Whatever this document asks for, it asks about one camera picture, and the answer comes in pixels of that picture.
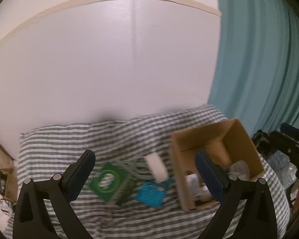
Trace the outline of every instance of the silver screw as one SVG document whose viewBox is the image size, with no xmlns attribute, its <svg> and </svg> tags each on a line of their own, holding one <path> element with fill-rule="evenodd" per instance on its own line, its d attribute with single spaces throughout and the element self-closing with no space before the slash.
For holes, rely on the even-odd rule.
<svg viewBox="0 0 299 239">
<path fill-rule="evenodd" d="M 62 175 L 61 175 L 60 173 L 57 173 L 57 174 L 54 174 L 54 175 L 53 175 L 53 179 L 54 179 L 55 181 L 58 181 L 59 179 L 61 179 L 61 177 L 62 177 Z"/>
<path fill-rule="evenodd" d="M 231 180 L 235 181 L 235 180 L 237 180 L 238 177 L 237 177 L 236 174 L 231 173 L 231 174 L 229 175 L 229 178 L 230 178 Z"/>
<path fill-rule="evenodd" d="M 25 184 L 28 184 L 28 183 L 30 183 L 30 181 L 31 181 L 31 178 L 26 178 L 23 182 L 24 182 Z"/>
<path fill-rule="evenodd" d="M 259 178 L 259 182 L 260 182 L 261 184 L 266 184 L 266 180 L 265 180 L 264 178 Z"/>
</svg>

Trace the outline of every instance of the cardboard box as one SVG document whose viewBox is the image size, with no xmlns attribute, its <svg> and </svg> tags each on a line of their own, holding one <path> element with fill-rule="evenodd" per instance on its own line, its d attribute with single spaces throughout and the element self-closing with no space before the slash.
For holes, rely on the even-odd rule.
<svg viewBox="0 0 299 239">
<path fill-rule="evenodd" d="M 223 169 L 244 160 L 250 170 L 250 180 L 255 180 L 263 173 L 257 150 L 237 119 L 175 131 L 171 135 L 170 157 L 183 210 L 199 210 L 217 204 L 215 200 L 200 205 L 195 203 L 185 181 L 187 171 L 200 177 L 194 160 L 196 152 L 200 150 L 205 150 L 211 160 Z"/>
</svg>

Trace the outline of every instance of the black and white striped fabric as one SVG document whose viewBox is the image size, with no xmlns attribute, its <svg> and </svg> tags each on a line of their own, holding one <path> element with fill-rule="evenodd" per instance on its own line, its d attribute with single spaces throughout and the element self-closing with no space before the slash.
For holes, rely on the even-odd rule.
<svg viewBox="0 0 299 239">
<path fill-rule="evenodd" d="M 96 165 L 89 179 L 96 177 L 107 161 L 128 160 L 152 152 L 160 154 L 173 176 L 168 157 L 171 132 L 224 119 L 217 108 L 203 105 L 130 121 L 37 128 L 21 137 L 18 185 L 20 188 L 26 177 L 39 181 L 64 172 L 86 149 L 96 154 Z M 263 159 L 262 164 L 263 177 L 268 181 L 276 211 L 278 237 L 281 238 L 289 221 L 289 205 L 276 174 Z M 216 206 L 203 211 L 182 211 L 175 184 L 159 209 L 137 202 L 134 196 L 122 207 L 109 206 L 85 185 L 71 206 L 93 238 L 197 238 L 218 209 Z M 244 203 L 241 201 L 225 237 L 234 232 Z M 46 206 L 56 232 L 66 238 L 49 201 Z M 12 238 L 12 226 L 13 217 L 4 233 L 7 238 Z"/>
</svg>

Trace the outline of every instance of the curtain fold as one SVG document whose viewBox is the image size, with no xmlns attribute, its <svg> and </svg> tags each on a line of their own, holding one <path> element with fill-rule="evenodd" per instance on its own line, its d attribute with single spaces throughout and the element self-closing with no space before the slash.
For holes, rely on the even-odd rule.
<svg viewBox="0 0 299 239">
<path fill-rule="evenodd" d="M 209 103 L 250 135 L 299 128 L 299 19 L 285 0 L 219 0 L 222 26 Z"/>
</svg>

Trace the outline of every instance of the beige trim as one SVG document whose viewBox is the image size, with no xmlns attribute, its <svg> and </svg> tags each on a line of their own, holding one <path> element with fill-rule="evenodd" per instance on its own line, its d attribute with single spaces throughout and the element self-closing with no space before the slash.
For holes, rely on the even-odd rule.
<svg viewBox="0 0 299 239">
<path fill-rule="evenodd" d="M 4 45 L 4 43 L 7 42 L 7 40 L 10 39 L 11 37 L 13 37 L 16 33 L 21 31 L 22 29 L 25 29 L 29 25 L 38 22 L 39 19 L 44 18 L 47 15 L 53 14 L 57 11 L 61 11 L 64 9 L 73 8 L 73 7 L 77 7 L 77 6 L 81 6 L 81 5 L 85 5 L 85 4 L 89 4 L 89 3 L 94 3 L 94 2 L 100 2 L 100 1 L 107 1 L 107 0 L 69 0 L 69 1 L 63 2 L 61 4 L 55 5 L 53 7 L 50 7 L 48 9 L 34 15 L 30 19 L 24 21 L 23 23 L 18 25 L 16 28 L 14 28 L 12 31 L 10 31 L 7 35 L 5 35 L 2 39 L 0 39 L 0 47 L 2 47 Z M 203 3 L 194 1 L 194 0 L 163 0 L 163 1 L 170 1 L 170 2 L 174 2 L 174 3 L 182 4 L 182 5 L 187 5 L 187 6 L 194 7 L 194 8 L 203 10 L 203 11 L 207 11 L 207 12 L 217 15 L 219 17 L 222 16 L 222 13 L 219 10 L 217 10 L 213 7 L 207 6 Z"/>
</svg>

